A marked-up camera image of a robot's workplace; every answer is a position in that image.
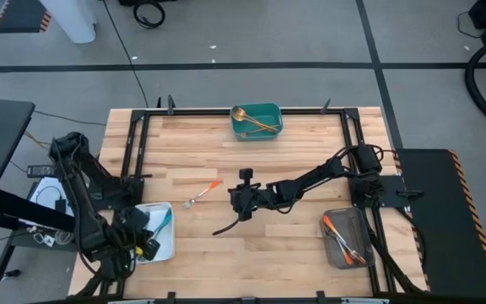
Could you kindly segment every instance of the spoon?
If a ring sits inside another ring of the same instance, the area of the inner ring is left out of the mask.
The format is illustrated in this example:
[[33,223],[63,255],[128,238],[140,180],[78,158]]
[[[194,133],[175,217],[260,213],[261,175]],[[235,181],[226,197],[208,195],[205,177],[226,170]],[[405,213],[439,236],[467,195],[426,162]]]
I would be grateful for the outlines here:
[[278,130],[275,127],[268,126],[267,124],[261,123],[258,120],[256,120],[255,118],[252,118],[252,117],[246,115],[245,110],[241,109],[238,106],[236,106],[234,108],[234,110],[232,112],[232,117],[238,122],[243,122],[243,121],[247,120],[249,122],[256,124],[257,126],[260,126],[262,128],[266,128],[270,132],[273,132],[273,131],[278,132]]

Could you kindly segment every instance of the gray tray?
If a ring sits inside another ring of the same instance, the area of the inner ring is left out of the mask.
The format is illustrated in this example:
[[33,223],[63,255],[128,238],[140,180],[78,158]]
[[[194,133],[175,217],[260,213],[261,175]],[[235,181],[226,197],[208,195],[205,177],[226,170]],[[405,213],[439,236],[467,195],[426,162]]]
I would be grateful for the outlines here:
[[327,261],[330,265],[339,269],[355,269],[370,267],[375,264],[374,252],[361,210],[356,208],[334,209],[324,212],[324,215],[329,217],[348,246],[358,252],[366,261],[363,264],[347,264],[337,240],[327,234],[323,218],[320,218],[321,234],[326,247]]

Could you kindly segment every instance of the white tray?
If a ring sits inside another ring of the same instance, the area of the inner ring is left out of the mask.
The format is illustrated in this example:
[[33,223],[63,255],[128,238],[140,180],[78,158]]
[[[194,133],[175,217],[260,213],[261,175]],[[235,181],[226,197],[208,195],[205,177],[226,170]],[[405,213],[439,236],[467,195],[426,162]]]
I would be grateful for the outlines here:
[[174,231],[174,221],[176,218],[174,216],[172,205],[168,202],[149,203],[139,204],[136,206],[136,208],[143,212],[149,212],[149,222],[144,227],[144,229],[149,231],[154,231],[160,225],[169,209],[172,211],[172,219],[170,223],[163,230],[161,230],[159,235],[156,237],[157,242],[160,244],[157,255],[155,255],[152,261],[142,262],[137,260],[137,263],[154,263],[173,258],[174,253],[176,252],[176,234]]

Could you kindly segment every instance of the fork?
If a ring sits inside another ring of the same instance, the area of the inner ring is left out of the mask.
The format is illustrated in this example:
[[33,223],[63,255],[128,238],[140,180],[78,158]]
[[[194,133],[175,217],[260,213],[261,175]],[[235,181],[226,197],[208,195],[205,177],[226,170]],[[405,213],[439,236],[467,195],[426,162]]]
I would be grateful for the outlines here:
[[207,187],[205,190],[203,190],[200,194],[195,196],[194,198],[189,199],[183,204],[184,209],[189,209],[193,206],[194,203],[196,203],[196,200],[199,199],[203,194],[205,194],[207,191],[217,187],[220,184],[220,181],[212,182],[209,187]]

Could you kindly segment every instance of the teal utensil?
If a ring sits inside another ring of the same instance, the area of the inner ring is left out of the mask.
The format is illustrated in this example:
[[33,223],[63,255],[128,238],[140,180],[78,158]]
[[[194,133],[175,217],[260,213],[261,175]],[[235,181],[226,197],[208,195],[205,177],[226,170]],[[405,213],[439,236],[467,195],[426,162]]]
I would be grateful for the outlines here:
[[172,209],[168,209],[168,211],[166,211],[165,218],[162,220],[160,225],[157,228],[155,228],[155,230],[153,231],[153,239],[157,237],[159,232],[163,230],[163,228],[165,228],[168,225],[168,223],[170,223],[171,220],[172,220]]

